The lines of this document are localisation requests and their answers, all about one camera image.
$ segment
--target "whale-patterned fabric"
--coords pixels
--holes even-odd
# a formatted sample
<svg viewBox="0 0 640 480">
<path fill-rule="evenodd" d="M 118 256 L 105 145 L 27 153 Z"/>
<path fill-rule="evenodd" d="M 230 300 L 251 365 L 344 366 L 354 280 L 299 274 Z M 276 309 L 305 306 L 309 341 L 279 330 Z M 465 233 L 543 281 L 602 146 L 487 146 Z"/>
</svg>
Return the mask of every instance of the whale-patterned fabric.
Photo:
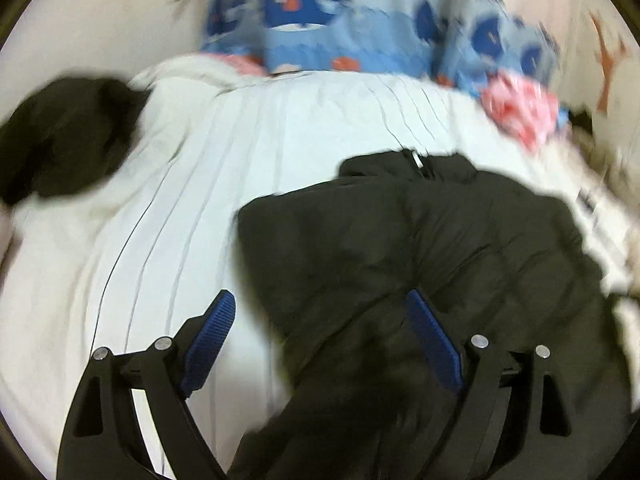
<svg viewBox="0 0 640 480">
<path fill-rule="evenodd" d="M 478 95 L 499 68 L 549 82 L 570 0 L 210 0 L 206 52 L 271 73 L 428 76 Z"/>
</svg>

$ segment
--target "pink fabric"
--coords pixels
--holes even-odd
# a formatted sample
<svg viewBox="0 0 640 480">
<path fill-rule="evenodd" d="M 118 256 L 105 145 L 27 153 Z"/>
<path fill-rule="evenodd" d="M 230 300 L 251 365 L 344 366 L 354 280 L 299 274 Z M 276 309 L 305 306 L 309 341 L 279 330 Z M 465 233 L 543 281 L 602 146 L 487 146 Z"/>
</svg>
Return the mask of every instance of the pink fabric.
<svg viewBox="0 0 640 480">
<path fill-rule="evenodd" d="M 489 117 L 529 151 L 537 150 L 556 130 L 558 98 L 516 72 L 500 70 L 482 91 L 481 101 Z"/>
<path fill-rule="evenodd" d="M 216 59 L 224 61 L 238 70 L 240 75 L 257 75 L 266 76 L 266 70 L 256 62 L 245 56 L 236 56 L 236 54 L 208 54 Z"/>
</svg>

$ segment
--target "black garment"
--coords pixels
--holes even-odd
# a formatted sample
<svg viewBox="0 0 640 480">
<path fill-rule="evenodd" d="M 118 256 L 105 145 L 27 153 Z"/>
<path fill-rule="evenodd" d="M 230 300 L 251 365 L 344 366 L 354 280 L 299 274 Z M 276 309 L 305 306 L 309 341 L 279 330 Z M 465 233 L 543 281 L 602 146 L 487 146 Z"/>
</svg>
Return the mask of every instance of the black garment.
<svg viewBox="0 0 640 480">
<path fill-rule="evenodd" d="M 117 79 L 82 77 L 28 97 L 0 128 L 0 198 L 73 194 L 113 174 L 148 97 Z"/>
<path fill-rule="evenodd" d="M 353 158 L 333 182 L 240 210 L 247 272 L 294 393 L 244 436 L 231 479 L 418 477 L 456 399 L 405 319 L 414 286 L 460 320 L 464 339 L 551 349 L 593 478 L 619 449 L 626 363 L 602 272 L 564 203 L 460 155 L 422 161 L 419 170 L 408 151 Z"/>
</svg>

